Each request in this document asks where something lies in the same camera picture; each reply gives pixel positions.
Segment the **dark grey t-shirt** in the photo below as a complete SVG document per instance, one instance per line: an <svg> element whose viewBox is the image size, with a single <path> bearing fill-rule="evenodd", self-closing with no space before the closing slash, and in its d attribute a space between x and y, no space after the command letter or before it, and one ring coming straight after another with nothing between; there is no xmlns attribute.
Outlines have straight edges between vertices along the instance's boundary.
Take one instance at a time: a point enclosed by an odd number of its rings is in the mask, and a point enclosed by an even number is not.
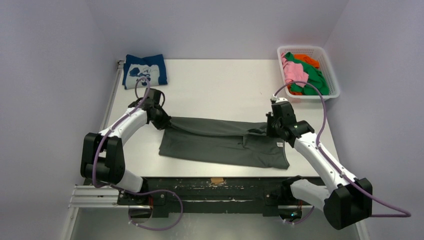
<svg viewBox="0 0 424 240"><path fill-rule="evenodd" d="M159 155L190 161L287 170L285 147L265 122L173 117Z"/></svg>

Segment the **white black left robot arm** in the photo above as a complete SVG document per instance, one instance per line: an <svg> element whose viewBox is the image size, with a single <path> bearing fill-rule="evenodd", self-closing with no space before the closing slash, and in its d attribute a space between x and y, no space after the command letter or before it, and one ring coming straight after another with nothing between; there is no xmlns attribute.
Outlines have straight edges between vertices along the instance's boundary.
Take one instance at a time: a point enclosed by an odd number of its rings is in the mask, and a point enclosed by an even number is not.
<svg viewBox="0 0 424 240"><path fill-rule="evenodd" d="M81 176L100 188L111 185L130 192L130 199L138 205L146 203L149 191L143 187L141 176L126 169L124 145L145 125L153 124L157 130L170 126L171 117L163 109L165 99L162 91L148 88L112 125L98 133L88 133L83 140Z"/></svg>

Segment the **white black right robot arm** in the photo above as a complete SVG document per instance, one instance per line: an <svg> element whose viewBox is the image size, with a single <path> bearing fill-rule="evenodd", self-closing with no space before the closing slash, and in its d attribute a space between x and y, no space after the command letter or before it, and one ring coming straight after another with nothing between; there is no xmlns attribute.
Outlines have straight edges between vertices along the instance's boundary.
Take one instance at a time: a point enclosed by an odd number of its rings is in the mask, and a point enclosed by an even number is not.
<svg viewBox="0 0 424 240"><path fill-rule="evenodd" d="M353 225L372 215L372 184L346 170L318 140L312 126L298 121L292 105L285 98L271 101L266 114L266 134L280 138L300 153L318 173L323 185L295 176L283 181L280 196L288 204L300 200L323 212L336 230Z"/></svg>

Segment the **blue folded cartoon t-shirt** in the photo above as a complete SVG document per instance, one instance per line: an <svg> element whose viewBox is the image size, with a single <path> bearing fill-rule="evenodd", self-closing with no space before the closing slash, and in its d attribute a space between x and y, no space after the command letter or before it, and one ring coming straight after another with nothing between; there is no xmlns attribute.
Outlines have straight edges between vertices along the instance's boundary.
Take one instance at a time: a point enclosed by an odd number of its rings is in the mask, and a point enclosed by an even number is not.
<svg viewBox="0 0 424 240"><path fill-rule="evenodd" d="M123 65L122 85L126 90L136 88L136 82L145 78L150 86L168 85L167 69L162 54L147 57L137 57L131 54L125 56Z"/></svg>

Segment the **pink t-shirt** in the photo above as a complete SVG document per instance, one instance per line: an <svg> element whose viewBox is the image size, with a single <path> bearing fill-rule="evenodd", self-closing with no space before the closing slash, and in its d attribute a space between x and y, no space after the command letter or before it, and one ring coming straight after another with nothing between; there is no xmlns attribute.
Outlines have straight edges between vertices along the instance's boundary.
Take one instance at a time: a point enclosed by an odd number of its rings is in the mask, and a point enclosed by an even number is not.
<svg viewBox="0 0 424 240"><path fill-rule="evenodd" d="M300 88L305 87L309 75L305 72L302 61L296 59L291 52L283 52L280 57L285 81L295 82Z"/></svg>

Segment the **white plastic laundry basket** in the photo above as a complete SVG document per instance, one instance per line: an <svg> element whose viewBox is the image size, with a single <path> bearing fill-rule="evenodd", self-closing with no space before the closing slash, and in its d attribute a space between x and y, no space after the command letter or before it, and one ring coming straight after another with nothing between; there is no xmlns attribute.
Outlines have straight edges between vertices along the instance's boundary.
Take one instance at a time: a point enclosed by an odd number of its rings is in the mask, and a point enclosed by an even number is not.
<svg viewBox="0 0 424 240"><path fill-rule="evenodd" d="M309 75L304 87L297 86L295 81L286 82L281 60L281 54L286 52L292 53L297 60L302 61L304 71ZM277 56L283 82L289 83L284 89L288 98L298 101L318 101L319 94L325 100L339 97L339 83L323 48L310 45L285 45L277 48Z"/></svg>

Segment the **brown tape piece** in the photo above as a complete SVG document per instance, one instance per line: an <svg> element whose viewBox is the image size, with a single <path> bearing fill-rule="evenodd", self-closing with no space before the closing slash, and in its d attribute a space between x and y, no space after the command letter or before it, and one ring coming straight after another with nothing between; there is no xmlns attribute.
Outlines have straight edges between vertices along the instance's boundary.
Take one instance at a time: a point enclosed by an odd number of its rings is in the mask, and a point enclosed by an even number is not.
<svg viewBox="0 0 424 240"><path fill-rule="evenodd" d="M223 177L212 177L210 179L210 184L213 186L222 185L225 182Z"/></svg>

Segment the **aluminium table edge rail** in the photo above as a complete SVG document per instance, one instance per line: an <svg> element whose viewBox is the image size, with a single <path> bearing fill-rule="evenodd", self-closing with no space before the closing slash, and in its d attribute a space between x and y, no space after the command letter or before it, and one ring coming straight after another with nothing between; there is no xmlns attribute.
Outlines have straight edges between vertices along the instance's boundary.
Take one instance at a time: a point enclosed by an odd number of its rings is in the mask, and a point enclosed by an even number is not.
<svg viewBox="0 0 424 240"><path fill-rule="evenodd" d="M118 90L119 85L122 82L121 76L122 76L122 72L123 72L123 69L124 69L124 64L125 64L125 60L119 60L117 62L117 68L116 68L116 72L115 72L115 77L114 77L111 93L109 95L108 102L107 102L106 109L105 109L105 113L104 113L104 116L103 116L103 119L102 119L102 122L101 122L101 125L100 125L100 128L99 128L100 131L105 129L108 126L108 122L109 122L110 115L111 115L111 112L112 112L116 92Z"/></svg>

